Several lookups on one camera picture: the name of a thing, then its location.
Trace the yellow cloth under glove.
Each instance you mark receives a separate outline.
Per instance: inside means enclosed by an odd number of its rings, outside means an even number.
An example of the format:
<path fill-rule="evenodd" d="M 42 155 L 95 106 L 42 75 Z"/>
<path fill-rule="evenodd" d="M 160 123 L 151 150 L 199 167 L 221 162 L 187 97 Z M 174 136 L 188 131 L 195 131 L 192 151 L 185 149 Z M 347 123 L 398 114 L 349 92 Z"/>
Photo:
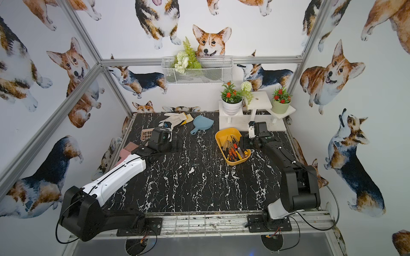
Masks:
<path fill-rule="evenodd" d="M 186 125 L 194 120 L 194 118 L 191 116 L 191 114 L 186 114 L 186 120 L 184 120 L 180 125 Z"/>

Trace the white pot red flowers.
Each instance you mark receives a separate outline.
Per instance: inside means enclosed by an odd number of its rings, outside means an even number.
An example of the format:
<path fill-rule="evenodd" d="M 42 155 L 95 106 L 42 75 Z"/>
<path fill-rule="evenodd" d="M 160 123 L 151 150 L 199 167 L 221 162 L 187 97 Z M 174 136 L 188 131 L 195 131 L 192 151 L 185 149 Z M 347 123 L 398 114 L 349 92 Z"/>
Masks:
<path fill-rule="evenodd" d="M 237 90 L 231 81 L 224 83 L 222 87 L 221 99 L 224 112 L 229 116 L 236 115 L 242 107 L 242 91 Z"/>

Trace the white hydrangea flower sprig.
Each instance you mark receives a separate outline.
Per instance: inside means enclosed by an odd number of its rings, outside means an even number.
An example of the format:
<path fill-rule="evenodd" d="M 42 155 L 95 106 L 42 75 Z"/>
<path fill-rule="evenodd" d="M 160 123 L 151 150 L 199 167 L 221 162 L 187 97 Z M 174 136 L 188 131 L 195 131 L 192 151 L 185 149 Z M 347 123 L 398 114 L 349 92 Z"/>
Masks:
<path fill-rule="evenodd" d="M 252 91 L 253 91 L 253 86 L 250 81 L 244 81 L 241 84 L 240 94 L 243 99 L 247 100 L 248 103 L 251 103 L 254 98 L 252 95 Z"/>

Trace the green fern with white flowers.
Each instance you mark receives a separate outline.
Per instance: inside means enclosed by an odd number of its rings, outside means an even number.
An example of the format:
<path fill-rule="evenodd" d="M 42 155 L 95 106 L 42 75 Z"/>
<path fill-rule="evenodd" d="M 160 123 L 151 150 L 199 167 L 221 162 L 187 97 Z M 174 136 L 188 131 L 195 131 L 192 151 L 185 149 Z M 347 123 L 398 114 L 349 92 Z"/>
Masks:
<path fill-rule="evenodd" d="M 196 58 L 196 52 L 191 47 L 189 39 L 183 41 L 184 50 L 179 51 L 174 58 L 172 68 L 180 74 L 184 74 L 189 69 L 202 69 L 200 62 Z"/>

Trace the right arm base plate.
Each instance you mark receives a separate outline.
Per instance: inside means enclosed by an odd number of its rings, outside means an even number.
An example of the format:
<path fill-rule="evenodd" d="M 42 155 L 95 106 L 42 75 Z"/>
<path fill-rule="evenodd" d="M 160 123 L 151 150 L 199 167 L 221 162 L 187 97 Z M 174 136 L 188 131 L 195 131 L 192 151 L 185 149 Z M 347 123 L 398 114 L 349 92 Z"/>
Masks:
<path fill-rule="evenodd" d="M 288 218 L 272 220 L 269 217 L 262 214 L 248 215 L 245 228 L 247 228 L 250 233 L 275 233 L 280 231 L 284 232 L 293 230 Z"/>

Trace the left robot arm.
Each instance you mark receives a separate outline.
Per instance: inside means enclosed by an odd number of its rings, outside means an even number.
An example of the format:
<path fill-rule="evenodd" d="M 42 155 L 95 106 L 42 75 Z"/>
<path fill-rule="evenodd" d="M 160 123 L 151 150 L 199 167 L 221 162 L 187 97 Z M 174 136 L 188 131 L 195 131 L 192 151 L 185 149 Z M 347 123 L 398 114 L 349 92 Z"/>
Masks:
<path fill-rule="evenodd" d="M 64 227 L 83 242 L 114 229 L 130 229 L 138 234 L 147 232 L 145 214 L 137 208 L 116 211 L 104 205 L 118 189 L 172 149 L 170 124 L 155 128 L 151 137 L 116 167 L 81 188 L 72 186 L 67 190 L 57 226 Z"/>

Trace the brown plastic slotted scoop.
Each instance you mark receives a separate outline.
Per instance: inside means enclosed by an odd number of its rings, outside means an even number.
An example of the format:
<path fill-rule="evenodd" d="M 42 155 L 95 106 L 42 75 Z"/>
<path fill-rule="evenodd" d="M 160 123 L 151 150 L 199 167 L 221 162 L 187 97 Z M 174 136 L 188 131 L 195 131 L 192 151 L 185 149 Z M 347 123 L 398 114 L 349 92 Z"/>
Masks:
<path fill-rule="evenodd" d="M 154 128 L 149 128 L 149 129 L 142 129 L 141 131 L 141 141 L 148 140 L 154 131 Z"/>

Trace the blue plastic dustpan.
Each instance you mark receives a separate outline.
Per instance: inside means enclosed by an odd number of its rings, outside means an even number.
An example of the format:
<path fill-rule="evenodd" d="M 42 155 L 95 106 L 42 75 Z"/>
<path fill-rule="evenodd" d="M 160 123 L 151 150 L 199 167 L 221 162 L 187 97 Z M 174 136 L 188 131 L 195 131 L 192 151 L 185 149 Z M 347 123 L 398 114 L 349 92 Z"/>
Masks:
<path fill-rule="evenodd" d="M 194 129 L 190 132 L 190 134 L 195 135 L 199 130 L 208 130 L 213 126 L 213 124 L 214 120 L 199 115 L 193 121 Z"/>

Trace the white stepped plant stand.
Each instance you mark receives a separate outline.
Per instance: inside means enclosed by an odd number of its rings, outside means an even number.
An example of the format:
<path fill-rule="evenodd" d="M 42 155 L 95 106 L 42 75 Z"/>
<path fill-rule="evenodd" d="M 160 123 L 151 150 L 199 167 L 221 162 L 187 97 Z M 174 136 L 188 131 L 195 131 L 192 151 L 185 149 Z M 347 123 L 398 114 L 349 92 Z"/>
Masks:
<path fill-rule="evenodd" d="M 247 111 L 250 114 L 244 114 L 242 103 L 237 103 L 236 107 L 219 101 L 219 128 L 236 128 L 239 131 L 247 131 L 249 122 L 266 122 L 269 131 L 286 131 L 284 118 L 296 112 L 296 109 L 289 106 L 283 114 L 277 114 L 272 111 L 272 104 L 267 92 L 253 92 L 253 99 L 248 102 L 243 101 Z"/>

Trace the pink hand brush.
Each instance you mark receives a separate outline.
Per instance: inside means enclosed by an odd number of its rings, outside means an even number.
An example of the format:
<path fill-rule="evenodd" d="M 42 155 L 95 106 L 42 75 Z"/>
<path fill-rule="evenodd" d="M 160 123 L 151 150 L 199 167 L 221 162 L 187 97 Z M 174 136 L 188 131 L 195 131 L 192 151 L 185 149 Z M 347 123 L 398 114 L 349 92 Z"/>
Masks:
<path fill-rule="evenodd" d="M 135 149 L 138 148 L 138 145 L 135 143 L 128 143 L 125 148 L 120 150 L 120 160 L 117 162 L 115 166 L 118 166 L 121 162 L 123 162 L 129 155 L 131 155 L 131 152 L 134 151 Z"/>

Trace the green pot red flowers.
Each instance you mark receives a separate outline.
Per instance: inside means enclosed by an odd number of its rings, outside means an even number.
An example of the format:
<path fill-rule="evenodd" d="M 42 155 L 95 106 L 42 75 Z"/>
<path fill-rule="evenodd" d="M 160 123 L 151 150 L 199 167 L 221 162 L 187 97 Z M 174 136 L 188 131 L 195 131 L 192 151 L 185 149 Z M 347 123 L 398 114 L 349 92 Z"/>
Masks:
<path fill-rule="evenodd" d="M 292 95 L 289 94 L 287 89 L 277 89 L 273 93 L 272 111 L 276 114 L 284 114 L 287 112 Z"/>

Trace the white work glove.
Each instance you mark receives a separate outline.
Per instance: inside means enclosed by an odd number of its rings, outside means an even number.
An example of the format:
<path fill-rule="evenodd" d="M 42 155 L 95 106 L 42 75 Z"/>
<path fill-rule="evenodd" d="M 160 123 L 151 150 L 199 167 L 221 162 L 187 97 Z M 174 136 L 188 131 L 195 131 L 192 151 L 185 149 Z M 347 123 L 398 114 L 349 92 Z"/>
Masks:
<path fill-rule="evenodd" d="M 166 119 L 160 121 L 159 127 L 167 128 L 170 131 L 172 131 L 175 126 L 187 120 L 185 113 L 165 113 L 164 116 Z"/>

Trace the yellow plastic storage box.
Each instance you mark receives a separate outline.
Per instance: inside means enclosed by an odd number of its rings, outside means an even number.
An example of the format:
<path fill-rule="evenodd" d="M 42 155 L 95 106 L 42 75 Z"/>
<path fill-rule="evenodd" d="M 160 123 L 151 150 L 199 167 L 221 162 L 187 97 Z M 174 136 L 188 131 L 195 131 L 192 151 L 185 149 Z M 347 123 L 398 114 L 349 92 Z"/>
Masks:
<path fill-rule="evenodd" d="M 223 159 L 229 166 L 239 165 L 246 162 L 250 156 L 250 149 L 241 146 L 244 137 L 236 128 L 220 130 L 215 134 L 217 145 L 223 155 Z"/>

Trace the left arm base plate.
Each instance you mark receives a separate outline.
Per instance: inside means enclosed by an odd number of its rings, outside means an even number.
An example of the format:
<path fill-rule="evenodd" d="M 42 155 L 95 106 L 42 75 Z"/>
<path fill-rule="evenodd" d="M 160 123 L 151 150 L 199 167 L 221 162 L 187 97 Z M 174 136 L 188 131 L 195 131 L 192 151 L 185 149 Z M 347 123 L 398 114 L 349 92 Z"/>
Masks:
<path fill-rule="evenodd" d="M 162 225 L 162 218 L 145 218 L 144 220 L 139 220 L 135 227 L 118 229 L 116 235 L 117 237 L 160 235 Z"/>

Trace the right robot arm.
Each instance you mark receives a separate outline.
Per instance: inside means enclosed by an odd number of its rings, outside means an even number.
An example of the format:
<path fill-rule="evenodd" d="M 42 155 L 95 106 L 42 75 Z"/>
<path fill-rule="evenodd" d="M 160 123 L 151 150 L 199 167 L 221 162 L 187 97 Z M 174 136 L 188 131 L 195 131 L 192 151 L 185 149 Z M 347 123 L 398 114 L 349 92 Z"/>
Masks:
<path fill-rule="evenodd" d="M 320 193 L 313 166 L 304 165 L 292 157 L 268 131 L 265 122 L 251 121 L 248 126 L 248 135 L 241 145 L 247 149 L 259 150 L 281 173 L 280 197 L 268 205 L 268 219 L 283 219 L 296 211 L 318 208 Z"/>

